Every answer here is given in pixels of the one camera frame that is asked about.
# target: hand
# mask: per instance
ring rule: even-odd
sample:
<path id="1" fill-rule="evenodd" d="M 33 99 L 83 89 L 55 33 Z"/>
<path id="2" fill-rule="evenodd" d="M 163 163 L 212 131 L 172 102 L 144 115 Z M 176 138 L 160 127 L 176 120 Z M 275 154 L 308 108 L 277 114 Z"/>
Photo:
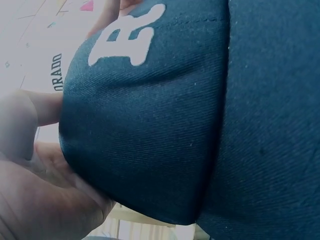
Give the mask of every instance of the hand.
<path id="1" fill-rule="evenodd" d="M 1 240 L 81 240 L 114 205 L 70 169 L 58 143 L 34 144 L 61 106 L 60 93 L 19 90 L 0 101 Z"/>
<path id="2" fill-rule="evenodd" d="M 143 0 L 104 0 L 102 13 L 100 14 L 93 28 L 87 34 L 87 38 L 106 28 L 109 24 L 117 20 L 119 16 L 127 15 L 137 4 L 141 3 L 142 1 Z"/>

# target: finger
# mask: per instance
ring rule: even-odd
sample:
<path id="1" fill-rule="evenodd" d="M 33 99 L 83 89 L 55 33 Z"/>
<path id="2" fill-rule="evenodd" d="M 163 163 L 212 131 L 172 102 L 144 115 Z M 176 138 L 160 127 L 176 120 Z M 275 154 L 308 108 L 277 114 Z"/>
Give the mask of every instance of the finger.
<path id="1" fill-rule="evenodd" d="M 60 93 L 37 93 L 23 91 L 32 101 L 36 114 L 38 126 L 55 124 L 59 121 L 63 94 Z"/>
<path id="2" fill-rule="evenodd" d="M 115 204 L 114 201 L 94 189 L 70 168 L 58 143 L 38 141 L 34 144 L 34 149 L 45 166 L 54 168 L 52 172 L 57 171 L 69 184 L 93 199 L 103 210 L 104 218 L 107 216 Z"/>
<path id="3" fill-rule="evenodd" d="M 59 120 L 62 94 L 18 90 L 0 101 L 0 152 L 30 160 L 38 126 Z"/>
<path id="4" fill-rule="evenodd" d="M 102 11 L 97 22 L 87 34 L 87 38 L 94 35 L 96 32 L 106 28 L 119 17 L 120 0 L 99 0 L 94 2 L 96 8 L 102 8 Z"/>
<path id="5" fill-rule="evenodd" d="M 132 5 L 137 5 L 142 3 L 143 0 L 121 0 L 120 9 L 126 9 Z"/>

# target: embroidered letter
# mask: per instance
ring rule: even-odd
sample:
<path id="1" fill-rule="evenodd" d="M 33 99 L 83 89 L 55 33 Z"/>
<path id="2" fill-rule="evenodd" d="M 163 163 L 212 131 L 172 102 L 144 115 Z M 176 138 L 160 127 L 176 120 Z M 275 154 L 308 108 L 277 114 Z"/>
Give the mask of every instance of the embroidered letter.
<path id="1" fill-rule="evenodd" d="M 107 26 L 94 44 L 88 58 L 89 66 L 101 58 L 129 57 L 133 66 L 139 66 L 146 61 L 148 51 L 155 31 L 152 27 L 141 29 L 136 39 L 129 40 L 131 33 L 141 27 L 157 21 L 164 14 L 166 6 L 157 4 L 142 16 L 124 16 Z M 115 41 L 107 41 L 110 35 L 120 30 Z"/>

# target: white logo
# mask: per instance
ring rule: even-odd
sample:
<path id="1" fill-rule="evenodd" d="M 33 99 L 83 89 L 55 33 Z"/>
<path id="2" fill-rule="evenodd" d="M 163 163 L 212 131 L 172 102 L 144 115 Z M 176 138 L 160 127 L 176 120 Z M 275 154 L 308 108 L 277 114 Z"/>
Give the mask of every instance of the white logo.
<path id="1" fill-rule="evenodd" d="M 141 27 L 152 24 L 164 14 L 166 6 L 157 4 L 142 16 L 124 16 L 107 26 L 97 39 L 88 58 L 89 66 L 100 58 L 129 57 L 133 66 L 139 66 L 146 61 L 155 30 L 152 27 L 143 28 L 136 39 L 129 40 L 131 33 Z M 115 41 L 107 41 L 110 35 L 120 30 Z"/>

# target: navy blue cap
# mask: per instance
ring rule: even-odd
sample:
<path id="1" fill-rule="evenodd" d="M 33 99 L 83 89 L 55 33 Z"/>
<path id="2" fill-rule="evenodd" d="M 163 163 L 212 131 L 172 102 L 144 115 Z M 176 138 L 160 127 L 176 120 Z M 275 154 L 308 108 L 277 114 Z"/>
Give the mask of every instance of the navy blue cap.
<path id="1" fill-rule="evenodd" d="M 65 159 L 120 204 L 160 221 L 194 223 L 212 174 L 226 4 L 146 0 L 86 40 L 65 78 Z"/>

